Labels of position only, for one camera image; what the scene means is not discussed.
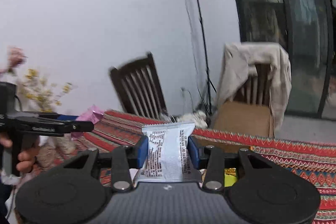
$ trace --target white wall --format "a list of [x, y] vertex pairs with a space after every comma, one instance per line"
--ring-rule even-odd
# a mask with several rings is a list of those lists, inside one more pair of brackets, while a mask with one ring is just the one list
[[[200, 2], [211, 79], [217, 85], [224, 44], [240, 40], [236, 3]], [[205, 79], [195, 1], [188, 5], [198, 37], [193, 40], [200, 78]], [[147, 51], [154, 55], [170, 113], [182, 112], [182, 86], [199, 101], [184, 0], [0, 0], [0, 63], [8, 45], [22, 47], [28, 56], [20, 75], [37, 67], [53, 82], [78, 86], [63, 98], [59, 112], [79, 114], [92, 104], [121, 109], [108, 69]]]

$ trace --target red patterned tablecloth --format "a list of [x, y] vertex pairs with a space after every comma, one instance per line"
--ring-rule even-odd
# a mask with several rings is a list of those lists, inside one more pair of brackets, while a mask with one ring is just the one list
[[[57, 150], [57, 158], [53, 165], [92, 146], [97, 147], [100, 152], [107, 152], [119, 145], [135, 144], [141, 137], [141, 127], [144, 124], [155, 123], [163, 122], [114, 110], [106, 111], [104, 118], [95, 125], [93, 132], [84, 133], [76, 141], [77, 149], [72, 155], [64, 155]], [[320, 209], [314, 224], [336, 223], [336, 145], [270, 139], [202, 129], [195, 129], [193, 134], [198, 139], [217, 143], [249, 145], [252, 151], [260, 153], [310, 181], [321, 195]], [[43, 168], [36, 165], [35, 174], [41, 171]], [[101, 182], [103, 185], [110, 183], [110, 170], [102, 171]]]

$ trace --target wooden chair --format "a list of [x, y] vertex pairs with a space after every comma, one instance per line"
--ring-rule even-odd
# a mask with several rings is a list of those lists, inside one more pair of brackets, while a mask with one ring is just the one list
[[269, 89], [271, 80], [269, 64], [255, 64], [258, 76], [249, 76], [247, 81], [238, 90], [234, 101], [253, 105], [269, 106]]
[[128, 113], [159, 119], [166, 111], [161, 85], [155, 68], [153, 55], [111, 68], [110, 78], [118, 97]]

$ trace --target yellow flowers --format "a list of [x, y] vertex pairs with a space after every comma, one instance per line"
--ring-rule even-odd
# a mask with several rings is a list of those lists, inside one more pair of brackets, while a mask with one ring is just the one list
[[61, 106], [60, 98], [74, 89], [71, 83], [65, 83], [61, 86], [61, 92], [54, 94], [57, 84], [48, 84], [46, 76], [39, 76], [39, 71], [28, 69], [25, 80], [22, 82], [21, 93], [29, 100], [32, 100], [44, 112], [52, 112], [54, 106]]
[[66, 83], [63, 87], [63, 92], [64, 93], [69, 93], [72, 90], [72, 84], [71, 83]]
[[28, 69], [28, 73], [25, 75], [25, 77], [29, 80], [33, 79], [34, 77], [38, 77], [39, 73], [35, 69]]
[[45, 85], [47, 84], [47, 79], [46, 79], [46, 77], [42, 77], [42, 78], [40, 79], [40, 83], [41, 83], [42, 86], [45, 86]]
[[31, 93], [26, 93], [26, 98], [27, 99], [34, 99], [34, 95], [32, 95]]

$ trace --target snack packet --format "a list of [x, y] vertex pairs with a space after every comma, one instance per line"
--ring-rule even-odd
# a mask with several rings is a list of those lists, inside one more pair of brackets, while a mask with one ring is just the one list
[[154, 124], [142, 128], [148, 137], [148, 155], [134, 182], [201, 182], [187, 150], [194, 123]]

